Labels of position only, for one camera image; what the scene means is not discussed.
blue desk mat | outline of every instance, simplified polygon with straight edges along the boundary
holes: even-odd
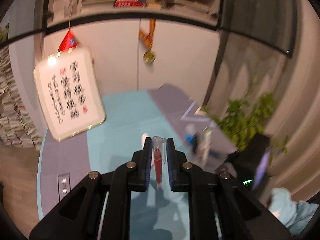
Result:
[[[106,121],[87,131],[90,169],[106,173],[130,161],[141,150],[141,136],[172,137],[176,149],[187,151],[180,137],[155,105],[147,91],[108,95],[102,98]],[[132,192],[130,232],[132,240],[189,240],[186,193],[173,193],[168,167],[163,165],[163,189],[156,190],[154,168],[145,193]]]

metal screw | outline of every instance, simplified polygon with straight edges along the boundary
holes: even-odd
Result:
[[[185,169],[191,169],[192,168],[192,163],[183,163],[182,167],[184,167]]]
[[[136,166],[137,164],[135,162],[127,162],[125,166],[127,166],[127,168],[132,169]]]
[[[230,178],[230,173],[226,172],[226,171],[223,171],[223,172],[220,173],[220,177],[223,178],[223,179],[229,179]]]
[[[89,175],[89,178],[90,178],[90,179],[96,179],[96,178],[99,176],[99,172],[97,172],[97,171],[90,171],[88,175]]]

table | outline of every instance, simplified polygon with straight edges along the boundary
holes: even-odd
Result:
[[[187,153],[185,127],[194,123],[197,131],[212,128],[215,165],[236,148],[202,115],[199,106],[180,89],[164,84],[159,89],[107,95],[102,98],[105,122],[74,137],[57,142],[46,132],[40,151],[37,202],[42,219],[58,202],[58,175],[69,173],[73,188],[89,171],[106,173],[131,160],[141,149],[141,136],[172,137],[177,150]],[[170,191],[168,169],[163,167],[163,189],[156,190],[154,168],[145,193],[132,193],[131,239],[189,240],[188,196]]]

light blue cloth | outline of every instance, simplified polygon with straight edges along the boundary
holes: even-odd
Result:
[[[141,136],[172,137],[176,149],[186,152],[182,141],[146,91],[105,96],[106,121],[87,131],[91,170],[105,173],[130,161],[141,150]],[[145,193],[132,193],[132,240],[189,240],[188,197],[170,190],[168,167],[163,165],[163,190],[156,190],[154,168]]]
[[[269,211],[285,225],[293,236],[298,235],[308,224],[318,204],[296,203],[286,188],[274,188],[271,191]]]

framed calligraphy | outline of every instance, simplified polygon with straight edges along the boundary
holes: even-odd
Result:
[[[86,47],[58,52],[39,62],[34,78],[55,140],[69,138],[105,120],[91,54]]]

